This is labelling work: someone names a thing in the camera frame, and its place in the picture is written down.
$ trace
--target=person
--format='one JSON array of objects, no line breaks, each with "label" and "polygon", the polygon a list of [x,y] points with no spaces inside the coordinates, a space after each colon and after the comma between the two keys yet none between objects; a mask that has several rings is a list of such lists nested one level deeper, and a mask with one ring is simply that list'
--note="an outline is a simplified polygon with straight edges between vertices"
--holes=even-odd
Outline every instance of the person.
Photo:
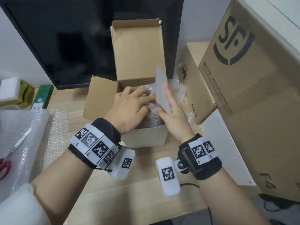
[{"label": "person", "polygon": [[[164,85],[171,114],[158,109],[169,132],[183,144],[195,134],[177,100]],[[114,104],[104,117],[120,134],[133,130],[148,113],[154,96],[146,88],[126,87],[117,93]],[[31,184],[24,184],[0,205],[0,221],[5,225],[63,224],[91,176],[93,169],[70,150],[66,150]],[[260,224],[269,221],[242,192],[222,167],[204,180],[199,180],[203,198],[219,225]]]}]

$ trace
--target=brown cardboard box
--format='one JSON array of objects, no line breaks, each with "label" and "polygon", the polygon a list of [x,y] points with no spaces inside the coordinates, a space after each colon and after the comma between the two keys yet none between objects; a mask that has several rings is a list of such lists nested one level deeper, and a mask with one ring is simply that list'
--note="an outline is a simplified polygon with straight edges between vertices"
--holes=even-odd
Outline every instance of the brown cardboard box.
[{"label": "brown cardboard box", "polygon": [[255,13],[231,1],[199,70],[256,184],[300,201],[300,65]]},{"label": "brown cardboard box", "polygon": [[[159,19],[113,21],[110,30],[118,81],[92,76],[83,111],[83,117],[91,121],[103,118],[115,94],[126,86],[154,83],[157,66],[166,73]],[[130,148],[162,146],[167,135],[166,125],[161,125],[135,129],[122,135],[122,140]]]},{"label": "brown cardboard box", "polygon": [[186,85],[189,111],[201,124],[215,109],[215,101],[198,69],[209,42],[188,42],[182,54],[180,82]]}]

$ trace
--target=red scissors handle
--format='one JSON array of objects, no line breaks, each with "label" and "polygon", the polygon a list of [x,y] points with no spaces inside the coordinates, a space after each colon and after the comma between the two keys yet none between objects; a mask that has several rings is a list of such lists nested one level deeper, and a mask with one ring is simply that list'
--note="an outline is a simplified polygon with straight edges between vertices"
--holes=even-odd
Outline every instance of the red scissors handle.
[{"label": "red scissors handle", "polygon": [[10,168],[11,168],[11,162],[10,162],[9,160],[4,161],[3,158],[0,159],[0,173],[1,173],[4,169],[6,169],[6,171],[4,172],[4,174],[0,177],[0,181],[1,181],[2,179],[4,179],[4,178],[8,175],[8,173],[9,173],[9,171],[10,171]]}]

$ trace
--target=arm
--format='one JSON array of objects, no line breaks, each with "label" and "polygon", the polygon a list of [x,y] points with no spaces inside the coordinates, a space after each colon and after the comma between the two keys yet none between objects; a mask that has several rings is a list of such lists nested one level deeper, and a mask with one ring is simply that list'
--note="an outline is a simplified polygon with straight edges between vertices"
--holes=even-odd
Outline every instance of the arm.
[{"label": "arm", "polygon": [[[140,97],[146,88],[126,87],[117,93],[111,110],[105,116],[121,134],[128,133],[148,113],[148,103],[154,96]],[[93,169],[67,150],[51,166],[32,181],[35,196],[52,224],[63,224],[81,194]]]},{"label": "arm", "polygon": [[[171,115],[162,109],[158,109],[158,112],[166,123],[169,132],[182,144],[193,138],[195,134],[184,112],[166,85],[165,92],[171,107]],[[217,224],[270,225],[224,168],[205,180],[199,180],[198,183]]]}]

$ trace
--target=white sleeve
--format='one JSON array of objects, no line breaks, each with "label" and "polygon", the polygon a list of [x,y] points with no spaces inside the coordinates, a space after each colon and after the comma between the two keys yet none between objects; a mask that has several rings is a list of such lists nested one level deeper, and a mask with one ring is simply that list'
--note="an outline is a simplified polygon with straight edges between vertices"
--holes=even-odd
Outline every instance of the white sleeve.
[{"label": "white sleeve", "polygon": [[0,204],[0,222],[5,225],[51,225],[29,183]]}]

